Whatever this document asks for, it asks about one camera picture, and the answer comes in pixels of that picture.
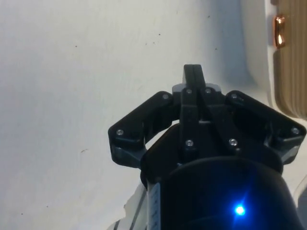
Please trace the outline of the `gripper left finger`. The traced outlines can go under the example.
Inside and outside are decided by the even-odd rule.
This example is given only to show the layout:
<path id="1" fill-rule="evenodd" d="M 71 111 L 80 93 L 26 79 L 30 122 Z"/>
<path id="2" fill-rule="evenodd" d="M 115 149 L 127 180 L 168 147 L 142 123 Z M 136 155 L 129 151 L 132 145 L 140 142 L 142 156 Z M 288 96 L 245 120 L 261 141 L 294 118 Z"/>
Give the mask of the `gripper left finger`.
<path id="1" fill-rule="evenodd" d="M 185 83 L 175 85 L 172 93 L 157 92 L 108 130 L 112 160 L 121 166 L 139 168 L 148 143 L 159 132 L 179 120 L 185 125 L 198 123 L 197 84 L 199 65 L 184 65 Z"/>

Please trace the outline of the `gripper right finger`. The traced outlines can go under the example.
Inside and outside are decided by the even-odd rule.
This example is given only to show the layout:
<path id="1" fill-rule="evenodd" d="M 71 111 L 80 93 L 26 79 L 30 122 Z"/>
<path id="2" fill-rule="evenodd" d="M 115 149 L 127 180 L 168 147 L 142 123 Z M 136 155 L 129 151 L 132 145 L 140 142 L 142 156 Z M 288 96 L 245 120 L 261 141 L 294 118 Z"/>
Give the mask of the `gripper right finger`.
<path id="1" fill-rule="evenodd" d="M 294 161 L 303 142 L 303 126 L 252 97 L 231 91 L 226 95 L 206 84 L 201 65 L 193 65 L 203 106 L 218 137 L 232 153 L 267 165 Z"/>

